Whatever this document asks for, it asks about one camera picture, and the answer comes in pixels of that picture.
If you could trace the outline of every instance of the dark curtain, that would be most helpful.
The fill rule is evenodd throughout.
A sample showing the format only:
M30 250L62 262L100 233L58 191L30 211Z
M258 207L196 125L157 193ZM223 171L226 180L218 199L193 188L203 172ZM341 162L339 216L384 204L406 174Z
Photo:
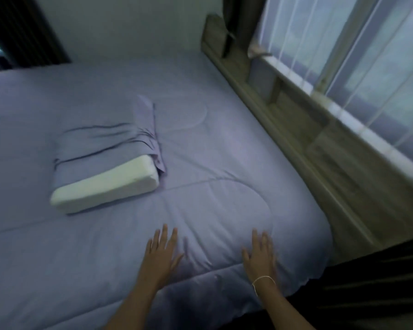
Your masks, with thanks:
M289 300L317 329L413 313L413 241L328 267Z
M266 0L223 0L223 18L230 36L248 50L262 16Z
M0 47L20 67L69 62L34 0L0 0Z

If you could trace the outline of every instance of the forearm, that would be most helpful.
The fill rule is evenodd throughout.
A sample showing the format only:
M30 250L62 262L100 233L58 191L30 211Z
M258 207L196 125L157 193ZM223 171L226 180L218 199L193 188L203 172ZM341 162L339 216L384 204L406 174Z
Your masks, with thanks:
M276 330L314 330L270 280L260 282L256 290Z
M157 290L135 286L106 325L106 330L143 330Z

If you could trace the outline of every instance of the headboard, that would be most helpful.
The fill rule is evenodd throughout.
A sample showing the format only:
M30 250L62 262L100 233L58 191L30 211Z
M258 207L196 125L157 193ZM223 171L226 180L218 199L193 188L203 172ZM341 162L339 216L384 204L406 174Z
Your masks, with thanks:
M209 15L202 51L301 175L331 224L332 265L413 239L413 183Z

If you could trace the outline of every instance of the person's right hand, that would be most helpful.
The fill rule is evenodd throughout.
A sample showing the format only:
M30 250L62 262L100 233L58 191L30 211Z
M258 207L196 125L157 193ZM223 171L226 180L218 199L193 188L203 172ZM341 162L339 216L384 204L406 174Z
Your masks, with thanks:
M275 264L276 259L273 251L272 239L265 231L259 239L257 230L252 230L252 254L242 248L243 266L251 283L257 278L269 276L276 282Z

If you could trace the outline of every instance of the hand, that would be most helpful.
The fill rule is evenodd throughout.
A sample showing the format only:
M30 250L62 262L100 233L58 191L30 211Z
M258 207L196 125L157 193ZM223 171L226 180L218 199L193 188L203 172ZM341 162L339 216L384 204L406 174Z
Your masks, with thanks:
M272 239L265 231L262 238L259 240L257 230L252 230L252 255L249 256L248 250L242 248L243 266L245 272L251 281L254 282L257 278L265 275L271 277L276 282L276 259L273 253ZM272 283L269 278L262 278L257 281L257 284Z
M150 288L155 291L165 286L171 272L174 271L184 256L179 254L173 260L173 251L177 243L177 228L173 229L168 244L168 227L166 224L162 227L161 240L159 240L159 233L160 231L157 229L153 240L151 238L148 240L137 279L137 286Z

